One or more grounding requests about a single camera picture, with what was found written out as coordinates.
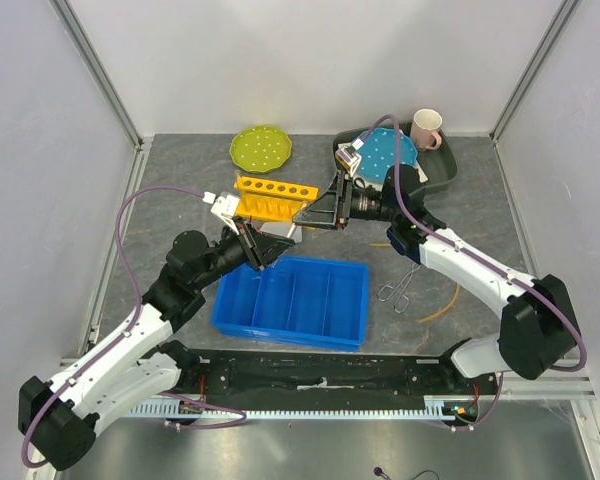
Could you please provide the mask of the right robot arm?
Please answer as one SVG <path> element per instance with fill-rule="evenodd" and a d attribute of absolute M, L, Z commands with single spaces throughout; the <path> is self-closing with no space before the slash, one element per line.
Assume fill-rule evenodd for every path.
<path fill-rule="evenodd" d="M 329 189 L 293 217 L 295 224 L 342 229 L 352 219 L 388 223 L 394 250 L 464 288 L 500 319 L 498 333 L 466 340 L 449 350 L 450 361 L 438 368 L 438 381 L 457 394 L 475 377 L 512 371 L 535 380 L 558 370 L 559 360 L 578 351 L 575 370 L 587 360 L 566 285 L 557 277 L 537 279 L 510 268 L 462 240 L 424 205 L 425 189 L 407 165 L 388 169 L 380 192 L 361 191 L 350 175 L 337 172 Z"/>

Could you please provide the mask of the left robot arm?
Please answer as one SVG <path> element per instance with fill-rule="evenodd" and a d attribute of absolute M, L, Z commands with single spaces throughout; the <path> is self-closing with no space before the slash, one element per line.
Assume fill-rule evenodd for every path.
<path fill-rule="evenodd" d="M 277 235 L 241 220 L 225 226 L 217 242 L 197 230 L 179 234 L 157 280 L 113 332 L 49 380 L 32 376 L 20 387 L 23 463 L 67 470 L 130 408 L 172 388 L 195 389 L 198 367 L 158 345 L 201 309 L 207 286 L 242 265 L 264 270 L 294 246 L 292 235 L 291 228 Z"/>

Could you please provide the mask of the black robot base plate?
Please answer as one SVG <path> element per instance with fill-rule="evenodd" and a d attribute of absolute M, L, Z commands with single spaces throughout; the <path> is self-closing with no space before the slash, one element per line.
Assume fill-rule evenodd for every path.
<path fill-rule="evenodd" d="M 200 350 L 157 347 L 181 369 L 177 393 L 200 393 L 239 410 L 266 407 L 415 408 L 427 396 L 475 397 L 497 390 L 495 376 L 463 377 L 450 357 Z"/>

